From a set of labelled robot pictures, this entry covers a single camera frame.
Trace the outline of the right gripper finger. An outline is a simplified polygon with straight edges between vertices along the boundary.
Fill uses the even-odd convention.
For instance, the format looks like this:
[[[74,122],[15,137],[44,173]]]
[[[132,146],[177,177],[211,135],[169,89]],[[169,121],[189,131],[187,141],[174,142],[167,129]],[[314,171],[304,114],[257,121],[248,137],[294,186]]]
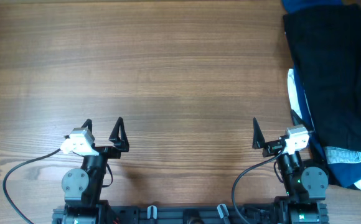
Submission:
[[[261,131],[260,125],[258,124],[257,119],[253,118],[253,149],[261,149],[265,146],[265,138]]]
[[[290,111],[292,122],[295,126],[303,125],[308,131],[312,131],[312,127],[308,125],[299,115],[294,111]]]

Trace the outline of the black shorts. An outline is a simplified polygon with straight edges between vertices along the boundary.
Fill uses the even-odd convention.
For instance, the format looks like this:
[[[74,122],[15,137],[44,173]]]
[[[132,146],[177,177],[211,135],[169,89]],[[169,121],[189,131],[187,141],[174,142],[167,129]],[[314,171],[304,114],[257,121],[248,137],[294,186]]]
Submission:
[[[313,6],[283,21],[321,145],[361,152],[361,7]]]

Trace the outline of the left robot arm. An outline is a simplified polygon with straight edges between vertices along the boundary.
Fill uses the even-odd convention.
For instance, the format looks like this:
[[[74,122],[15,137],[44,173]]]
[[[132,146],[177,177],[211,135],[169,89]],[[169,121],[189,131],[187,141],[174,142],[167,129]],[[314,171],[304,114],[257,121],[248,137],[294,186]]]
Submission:
[[[65,137],[60,150],[83,157],[80,168],[69,170],[62,178],[65,205],[56,209],[52,223],[97,224],[119,223],[120,219],[107,200],[100,198],[106,173],[112,174],[108,160],[119,159],[129,151],[129,142],[124,130],[123,118],[119,117],[110,136],[111,146],[96,146],[92,134],[92,120],[88,119],[80,128],[75,128]]]

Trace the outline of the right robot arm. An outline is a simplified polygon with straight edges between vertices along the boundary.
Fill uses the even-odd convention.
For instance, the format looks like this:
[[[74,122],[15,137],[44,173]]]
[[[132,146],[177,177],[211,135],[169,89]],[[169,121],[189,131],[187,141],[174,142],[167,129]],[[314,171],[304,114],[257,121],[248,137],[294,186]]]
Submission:
[[[329,185],[327,171],[309,160],[302,160],[300,151],[307,148],[312,131],[292,111],[296,124],[286,128],[285,135],[266,141],[256,119],[253,119],[253,149],[262,149],[263,157],[274,156],[286,196],[273,203],[245,205],[255,223],[329,223],[327,205],[323,203]]]

